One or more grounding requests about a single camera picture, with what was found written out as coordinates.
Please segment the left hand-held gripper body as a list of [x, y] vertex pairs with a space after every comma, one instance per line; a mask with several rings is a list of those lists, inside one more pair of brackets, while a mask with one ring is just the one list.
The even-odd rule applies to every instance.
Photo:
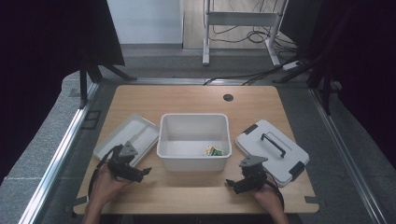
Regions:
[[130, 162], [137, 155], [136, 149], [127, 141], [111, 149], [111, 158], [107, 162], [107, 167], [115, 177], [124, 178], [127, 175], [136, 175]]

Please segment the dark curtain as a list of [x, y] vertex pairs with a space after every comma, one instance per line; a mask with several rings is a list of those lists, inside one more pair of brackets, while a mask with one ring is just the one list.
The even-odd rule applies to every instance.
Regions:
[[344, 106], [396, 168], [396, 0], [289, 0], [281, 32], [313, 59], [350, 7], [329, 70]]
[[0, 0], [0, 184], [85, 59], [123, 65], [108, 0]]

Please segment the white plastic storage box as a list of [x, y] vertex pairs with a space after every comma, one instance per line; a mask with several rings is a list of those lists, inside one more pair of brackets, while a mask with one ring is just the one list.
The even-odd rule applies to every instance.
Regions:
[[[220, 149], [224, 155], [207, 157], [208, 147]], [[166, 171], [222, 171], [232, 154], [226, 115], [173, 113], [162, 116], [157, 155]]]

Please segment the black stand with legs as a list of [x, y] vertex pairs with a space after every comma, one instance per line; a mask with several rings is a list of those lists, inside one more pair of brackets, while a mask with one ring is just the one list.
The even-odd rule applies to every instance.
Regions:
[[285, 77], [276, 79], [275, 83], [286, 83], [301, 75], [302, 73], [307, 72], [310, 69], [312, 69], [312, 73], [306, 81], [306, 85], [309, 88], [316, 88], [319, 84], [321, 84], [321, 105], [325, 113], [327, 115], [330, 115], [330, 94], [332, 93], [332, 76], [330, 73], [329, 62], [326, 56], [318, 56], [311, 62], [303, 63]]

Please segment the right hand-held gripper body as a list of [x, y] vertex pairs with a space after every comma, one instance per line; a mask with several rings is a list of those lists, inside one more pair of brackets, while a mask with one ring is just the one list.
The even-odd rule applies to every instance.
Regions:
[[267, 161], [265, 157], [247, 155], [239, 164], [242, 169], [244, 185], [250, 185], [252, 189], [261, 189], [267, 178], [262, 164]]

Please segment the person's left hand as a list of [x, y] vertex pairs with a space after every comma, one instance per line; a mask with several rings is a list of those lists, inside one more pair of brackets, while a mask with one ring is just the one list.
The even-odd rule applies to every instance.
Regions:
[[107, 164], [105, 163], [98, 171], [96, 180], [93, 183], [90, 196], [90, 203], [94, 205], [104, 206], [113, 200], [124, 188], [130, 186], [132, 181], [119, 180], [111, 174]]

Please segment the white metal stand frame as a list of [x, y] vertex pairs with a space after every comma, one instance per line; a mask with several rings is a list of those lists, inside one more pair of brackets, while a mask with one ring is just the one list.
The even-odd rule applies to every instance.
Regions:
[[211, 25], [220, 26], [263, 26], [270, 28], [270, 37], [264, 43], [274, 67], [280, 61], [274, 49], [276, 35], [279, 32], [288, 0], [283, 0], [278, 12], [226, 12], [211, 9], [211, 0], [204, 0], [205, 38], [203, 41], [203, 65], [209, 65], [210, 44], [209, 29]]

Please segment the white bin lid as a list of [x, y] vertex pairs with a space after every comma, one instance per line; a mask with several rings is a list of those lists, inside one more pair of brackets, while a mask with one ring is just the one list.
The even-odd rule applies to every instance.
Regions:
[[101, 160], [111, 148], [129, 141], [137, 151], [130, 162], [135, 167], [158, 142], [159, 133], [159, 126], [138, 114], [132, 114], [95, 147], [93, 155]]

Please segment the white power strip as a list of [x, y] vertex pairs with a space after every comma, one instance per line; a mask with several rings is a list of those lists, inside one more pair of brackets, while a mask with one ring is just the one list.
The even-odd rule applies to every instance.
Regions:
[[301, 65], [302, 65], [302, 63], [300, 61], [293, 61], [291, 63], [284, 64], [283, 65], [283, 69], [285, 71], [289, 71], [289, 70], [295, 69], [295, 68], [297, 68], [297, 67], [299, 67]]

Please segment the person's right hand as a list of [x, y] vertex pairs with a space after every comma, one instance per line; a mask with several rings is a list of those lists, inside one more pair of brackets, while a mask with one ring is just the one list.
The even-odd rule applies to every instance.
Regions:
[[283, 212], [283, 206], [279, 200], [276, 191], [268, 185], [261, 189], [254, 189], [249, 192], [260, 207], [268, 214], [280, 214]]

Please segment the silver metal floor rail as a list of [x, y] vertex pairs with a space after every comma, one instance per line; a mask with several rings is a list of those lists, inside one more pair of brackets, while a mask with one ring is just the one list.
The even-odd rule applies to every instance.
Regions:
[[333, 122], [332, 116], [323, 108], [318, 91], [312, 89], [308, 91], [373, 224], [389, 224], [361, 169], [352, 158], [344, 139]]
[[35, 189], [31, 200], [25, 207], [18, 224], [34, 224], [35, 219], [37, 218], [50, 194], [52, 186], [56, 181], [56, 177], [59, 174], [62, 165], [64, 164], [65, 158], [73, 142], [75, 141], [78, 130], [80, 129], [86, 115], [88, 114], [92, 104], [92, 99], [97, 93], [99, 87], [99, 84], [92, 83], [88, 88], [88, 102], [82, 108], [77, 110], [76, 114], [71, 120], [71, 123], [69, 124], [60, 145], [54, 152], [46, 172], [40, 178], [40, 182]]

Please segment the black tripod stand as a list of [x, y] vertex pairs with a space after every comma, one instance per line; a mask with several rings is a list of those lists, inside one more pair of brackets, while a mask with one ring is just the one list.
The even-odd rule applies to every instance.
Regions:
[[124, 80], [136, 80], [136, 77], [126, 74], [115, 65], [106, 63], [104, 60], [96, 56], [83, 56], [79, 69], [80, 109], [84, 108], [88, 104], [88, 78], [90, 78], [94, 84], [102, 81], [103, 76], [99, 69], [100, 65]]

